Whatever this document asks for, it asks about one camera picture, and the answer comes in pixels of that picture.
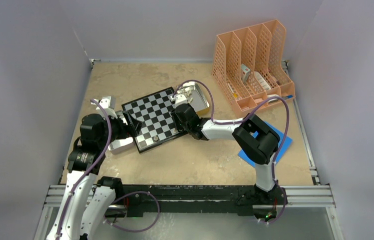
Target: white wall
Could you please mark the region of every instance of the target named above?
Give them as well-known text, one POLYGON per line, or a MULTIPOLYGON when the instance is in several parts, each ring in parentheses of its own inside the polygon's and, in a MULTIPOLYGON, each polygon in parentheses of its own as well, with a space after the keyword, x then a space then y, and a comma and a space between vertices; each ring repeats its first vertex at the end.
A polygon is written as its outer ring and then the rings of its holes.
POLYGON ((0 1, 0 239, 33 238, 88 77, 58 0, 0 1))
POLYGON ((374 0, 325 0, 290 66, 345 237, 374 239, 374 0))
POLYGON ((90 58, 211 61, 215 36, 278 18, 289 59, 322 0, 61 0, 90 58))

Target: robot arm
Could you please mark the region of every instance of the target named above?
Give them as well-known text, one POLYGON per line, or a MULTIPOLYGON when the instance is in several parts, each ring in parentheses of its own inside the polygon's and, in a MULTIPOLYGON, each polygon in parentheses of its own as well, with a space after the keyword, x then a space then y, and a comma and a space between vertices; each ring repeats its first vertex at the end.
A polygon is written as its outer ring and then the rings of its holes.
MULTIPOLYGON (((128 123, 124 123, 122 119, 118 118, 112 109, 114 108, 112 97, 104 97, 99 104, 109 116, 112 130, 111 141, 138 134, 141 123, 127 112, 123 114, 128 123)), ((89 114, 82 118, 81 136, 75 140, 73 150, 68 157, 68 175, 62 205, 47 240, 78 240, 80 236, 91 240, 98 223, 101 222, 99 220, 102 219, 108 206, 116 197, 123 195, 122 182, 119 178, 103 177, 99 180, 92 202, 85 210, 89 192, 97 178, 105 155, 101 159, 97 160, 97 158, 106 148, 109 135, 107 122, 103 119, 104 114, 98 107, 97 109, 100 114, 89 114), (83 176, 95 161, 98 161, 95 167, 86 176, 83 176)))
MULTIPOLYGON (((141 129, 141 123, 127 112, 123 113, 126 119, 123 122, 112 109, 113 105, 114 101, 111 97, 105 97, 100 101, 100 106, 110 118, 111 141, 135 137, 141 129)), ((218 123, 224 124, 216 124, 209 118, 199 118, 194 108, 187 102, 176 104, 175 106, 171 115, 177 130, 185 130, 197 140, 236 140, 246 155, 256 163, 255 196, 272 198, 276 186, 274 186, 271 164, 280 140, 280 137, 273 129, 255 115, 241 123, 238 122, 242 119, 237 119, 218 120, 218 123), (252 136, 254 132, 259 133, 257 137, 252 136)), ((95 230, 98 224, 103 221, 103 215, 108 206, 115 199, 119 199, 124 195, 120 178, 103 177, 98 181, 91 202, 86 204, 89 192, 105 157, 99 159, 99 162, 89 174, 84 178, 82 177, 106 147, 109 130, 106 121, 103 119, 102 112, 82 118, 80 129, 81 136, 76 139, 73 151, 69 155, 69 173, 62 205, 56 221, 46 238, 47 240, 93 239, 95 230), (76 189, 72 191, 73 186, 81 178, 82 180, 76 186, 76 189)))
POLYGON ((236 140, 246 155, 256 163, 256 187, 265 192, 274 189, 271 164, 280 137, 258 116, 253 115, 242 123, 238 123, 241 119, 215 120, 226 123, 216 124, 210 118, 199 118, 188 103, 178 105, 171 114, 177 130, 186 130, 197 140, 236 140), (256 138, 252 136, 255 132, 259 133, 256 138))

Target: blue sheet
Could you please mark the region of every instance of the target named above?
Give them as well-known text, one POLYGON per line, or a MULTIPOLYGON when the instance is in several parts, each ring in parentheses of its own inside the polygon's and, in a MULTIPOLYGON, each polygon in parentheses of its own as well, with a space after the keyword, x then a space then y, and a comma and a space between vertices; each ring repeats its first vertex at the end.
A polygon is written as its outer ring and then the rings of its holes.
MULTIPOLYGON (((280 136, 280 140, 283 138, 284 136, 284 133, 280 132, 278 129, 274 128, 271 124, 265 122, 266 124, 268 124, 268 126, 270 126, 272 129, 274 129, 274 131, 280 136)), ((253 137, 256 137, 257 136, 257 132, 255 132, 253 134, 253 137)), ((285 141, 284 141, 284 145, 282 146, 278 156, 277 156, 277 159, 275 160, 275 164, 278 163, 278 161, 281 159, 281 157, 284 155, 285 151, 287 151, 288 147, 291 145, 291 142, 293 140, 291 138, 289 138, 288 136, 285 138, 285 141)), ((252 160, 250 160, 247 156, 246 156, 246 153, 244 153, 243 150, 241 150, 239 153, 238 153, 238 156, 240 158, 242 158, 243 160, 245 160, 248 164, 250 164, 252 167, 254 167, 254 162, 252 160)))

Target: chessboard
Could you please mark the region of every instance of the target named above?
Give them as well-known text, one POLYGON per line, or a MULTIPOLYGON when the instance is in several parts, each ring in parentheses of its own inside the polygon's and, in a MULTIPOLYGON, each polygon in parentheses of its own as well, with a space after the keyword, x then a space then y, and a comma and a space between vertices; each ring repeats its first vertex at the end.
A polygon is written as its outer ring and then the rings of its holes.
POLYGON ((150 95, 122 104, 136 120, 143 123, 141 131, 135 137, 139 153, 152 149, 164 142, 185 135, 186 131, 178 132, 170 115, 174 104, 169 100, 173 94, 172 87, 160 90, 150 95))

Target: wooden tabletop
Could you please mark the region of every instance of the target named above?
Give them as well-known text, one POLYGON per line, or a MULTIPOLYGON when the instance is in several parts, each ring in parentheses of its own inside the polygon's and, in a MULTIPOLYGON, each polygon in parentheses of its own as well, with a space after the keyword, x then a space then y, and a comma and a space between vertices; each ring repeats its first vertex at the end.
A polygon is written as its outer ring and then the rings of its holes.
MULTIPOLYGON (((236 119, 210 75, 211 68, 210 63, 95 63, 72 142, 80 135, 82 117, 96 113, 90 99, 114 96, 116 110, 121 110, 123 103, 174 87, 188 79, 200 80, 210 88, 215 100, 215 119, 236 119)), ((276 165, 276 175, 281 185, 313 185, 292 102, 289 108, 287 135, 293 139, 293 143, 276 165)), ((265 110, 258 116, 284 131, 283 106, 265 110)), ((233 140, 202 141, 185 135, 142 154, 138 153, 136 147, 118 155, 107 151, 98 179, 101 176, 119 177, 124 184, 252 185, 256 181, 255 170, 237 156, 239 151, 239 145, 233 140)), ((65 170, 63 183, 66 182, 66 174, 65 170)))

